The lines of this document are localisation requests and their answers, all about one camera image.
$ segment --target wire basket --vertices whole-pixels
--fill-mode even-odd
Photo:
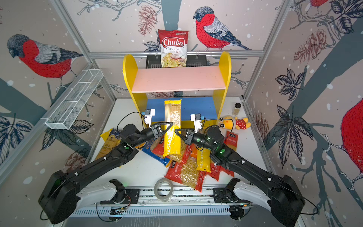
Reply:
[[[99,69],[84,70],[79,82],[66,89],[70,90],[68,95],[45,124],[51,129],[70,129],[102,78],[103,73]]]

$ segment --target pine cone illustration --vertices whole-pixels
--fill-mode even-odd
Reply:
[[[299,47],[299,50],[294,54],[294,61],[299,60],[300,63],[309,61],[318,56],[320,51],[326,45],[326,32],[323,29],[318,29],[316,32],[309,35],[307,41]]]
[[[262,113],[254,113],[254,119],[257,124],[257,129],[260,132],[260,135],[262,139],[264,140],[264,143],[267,141],[267,135],[270,132],[269,124],[267,123],[266,119],[262,116]]]
[[[82,167],[86,164],[86,158],[77,152],[74,152],[66,159],[63,172],[67,173],[69,171],[75,170],[78,167]]]
[[[146,33],[150,33],[156,24],[156,12],[148,5],[141,6],[139,11],[139,32],[145,36]]]

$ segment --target metal rail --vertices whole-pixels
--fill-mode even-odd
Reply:
[[[220,57],[223,51],[188,51],[187,55],[200,54],[207,57]],[[230,50],[228,51],[231,57],[262,57],[263,50]],[[105,58],[124,58],[127,54],[131,54],[134,58],[146,58],[147,56],[160,55],[160,52],[90,52],[91,59]]]

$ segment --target pasta package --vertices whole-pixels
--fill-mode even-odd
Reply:
[[[167,167],[170,163],[170,159],[163,157],[162,155],[156,155],[152,152],[159,145],[161,139],[162,138],[158,139],[153,138],[147,141],[145,146],[142,148],[142,151],[148,154],[149,156],[153,157],[154,159],[158,160],[159,162],[161,162],[165,167]]]
[[[162,68],[187,66],[188,31],[158,30]]]
[[[165,133],[164,154],[180,154],[181,138],[175,134],[175,129],[181,126],[182,100],[166,100],[165,122],[173,122],[173,126]]]
[[[117,145],[120,144],[120,132],[119,131],[117,131],[116,129],[111,129],[108,132],[105,132],[104,134],[107,135],[107,133],[108,133],[108,137],[107,137],[104,145],[102,146],[101,150],[97,154],[95,160],[110,153],[114,147],[116,147]]]
[[[213,162],[211,162],[211,172],[210,173],[206,173],[209,176],[211,176],[212,178],[214,178],[216,181],[219,181],[219,174],[221,172],[221,166],[218,165],[214,165]]]
[[[207,148],[203,148],[202,150],[198,150],[197,153],[197,170],[204,172],[211,172],[211,158],[209,157],[211,154],[211,150]]]
[[[184,155],[182,162],[173,161],[165,175],[165,178],[169,180],[187,185],[200,192],[202,192],[204,177],[205,172],[197,170],[196,159],[189,155]]]

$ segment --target tape roll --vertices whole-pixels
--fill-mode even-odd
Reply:
[[[163,183],[168,183],[170,186],[170,192],[167,195],[159,195],[159,193],[158,193],[158,189],[159,189],[160,185],[162,185]],[[170,199],[171,195],[173,194],[173,190],[174,190],[174,187],[173,187],[173,183],[171,182],[171,180],[162,178],[162,179],[158,180],[158,182],[155,184],[154,194],[160,201],[166,202]]]

